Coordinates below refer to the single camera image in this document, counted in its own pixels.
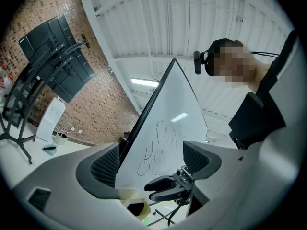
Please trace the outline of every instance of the black monitor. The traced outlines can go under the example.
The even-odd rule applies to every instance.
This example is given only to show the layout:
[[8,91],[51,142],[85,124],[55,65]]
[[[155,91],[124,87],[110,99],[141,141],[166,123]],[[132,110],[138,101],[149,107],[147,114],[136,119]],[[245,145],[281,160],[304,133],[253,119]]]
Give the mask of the black monitor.
[[[19,40],[19,45],[30,64],[36,61],[44,52],[50,49],[53,50],[62,43],[65,43],[65,48],[76,44],[64,15],[42,23]],[[70,65],[64,67],[48,83],[48,86],[67,103],[94,76],[94,71],[80,49],[76,49],[72,56],[73,60]],[[54,70],[51,62],[47,62],[46,66],[38,72],[41,79],[47,79]]]

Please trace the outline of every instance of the person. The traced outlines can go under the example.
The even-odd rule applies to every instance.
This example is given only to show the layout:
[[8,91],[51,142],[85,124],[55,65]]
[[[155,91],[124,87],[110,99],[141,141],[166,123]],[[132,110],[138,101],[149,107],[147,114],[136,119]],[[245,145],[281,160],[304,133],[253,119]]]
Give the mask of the person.
[[269,90],[277,82],[277,75],[285,65],[297,38],[291,31],[280,55],[264,64],[240,41],[227,38],[214,41],[205,60],[205,70],[210,76],[224,77],[227,82],[242,83],[252,91],[229,123],[230,137],[240,149],[262,141],[273,130],[285,126],[283,117]]

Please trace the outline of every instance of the brick wall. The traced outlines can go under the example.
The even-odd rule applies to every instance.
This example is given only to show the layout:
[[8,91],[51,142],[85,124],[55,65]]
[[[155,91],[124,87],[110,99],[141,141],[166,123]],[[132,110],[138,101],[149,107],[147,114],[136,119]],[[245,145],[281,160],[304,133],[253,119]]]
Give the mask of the brick wall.
[[[18,40],[41,23],[64,14],[76,39],[84,34],[90,49],[82,52],[95,72],[95,76],[66,104],[66,111],[58,123],[58,128],[71,117],[70,123],[76,127],[70,137],[101,144],[118,140],[124,131],[131,131],[138,114],[113,73],[108,71],[106,58],[99,47],[85,15],[81,0],[25,0],[14,15],[0,45],[0,60],[9,68],[15,79],[28,61],[19,47]],[[56,96],[46,87],[31,113],[31,118],[39,122],[42,115]]]

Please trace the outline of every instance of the white floor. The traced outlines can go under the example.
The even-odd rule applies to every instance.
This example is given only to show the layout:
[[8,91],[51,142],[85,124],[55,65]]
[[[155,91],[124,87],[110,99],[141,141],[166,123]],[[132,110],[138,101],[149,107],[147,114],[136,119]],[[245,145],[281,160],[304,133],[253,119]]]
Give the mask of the white floor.
[[[27,123],[24,129],[23,137],[26,138],[35,134],[36,130],[37,128],[34,125]],[[19,130],[14,126],[11,126],[10,135],[18,138]],[[16,186],[22,179],[24,179],[43,162],[53,157],[82,150],[88,147],[66,141],[63,145],[58,145],[57,152],[53,156],[50,156],[42,150],[45,145],[48,145],[48,142],[38,138],[35,139],[35,142],[30,140],[24,144],[25,149],[32,157],[33,164],[30,165],[28,158],[15,142],[10,140],[0,140],[0,171],[9,188]]]
[[[30,123],[27,123],[24,129],[24,138],[31,136],[36,133],[37,128]],[[3,133],[2,127],[0,126],[0,134]],[[10,130],[11,136],[18,138],[19,130],[12,126]],[[22,152],[20,147],[9,140],[1,140],[0,141],[0,172],[3,175],[7,185],[9,188],[15,187],[22,179],[24,179],[27,175],[29,175],[33,170],[35,170],[40,164],[45,161],[60,155],[64,155],[67,153],[71,153],[74,151],[82,150],[87,148],[88,146],[73,143],[70,141],[66,141],[63,145],[57,146],[57,152],[50,156],[46,152],[42,150],[42,148],[49,143],[36,138],[35,142],[32,140],[26,142],[24,144],[25,149],[32,157],[32,163],[28,163],[28,159],[25,154]],[[143,224],[148,225],[159,218],[161,216],[159,214],[153,214],[157,209],[162,214],[166,215],[177,207],[177,204],[174,201],[161,202],[159,204],[151,206],[151,213],[143,220]],[[188,206],[182,206],[181,209],[174,215],[172,221],[175,223],[179,223],[184,220],[187,213]],[[164,229],[167,228],[167,220],[163,219],[152,226],[151,229]]]

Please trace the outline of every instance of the headset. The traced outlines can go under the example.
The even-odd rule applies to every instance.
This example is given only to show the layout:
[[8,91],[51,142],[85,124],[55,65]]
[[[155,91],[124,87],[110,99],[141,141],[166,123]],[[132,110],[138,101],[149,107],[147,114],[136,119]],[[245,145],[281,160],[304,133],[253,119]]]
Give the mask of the headset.
[[[204,55],[210,51],[210,49],[212,48],[212,45],[214,44],[214,42],[211,44],[210,48],[202,53],[200,53],[199,51],[195,51],[194,52],[194,66],[195,66],[195,73],[197,75],[201,74],[201,65],[205,65],[205,70],[206,72],[210,75],[213,76],[212,73],[210,73],[210,71],[207,68],[207,63],[208,63],[208,57],[206,59],[204,59]],[[269,52],[258,52],[258,51],[251,51],[251,54],[256,54],[256,55],[261,55],[261,56],[270,56],[270,57],[278,57],[279,54],[275,54],[275,53],[269,53]]]

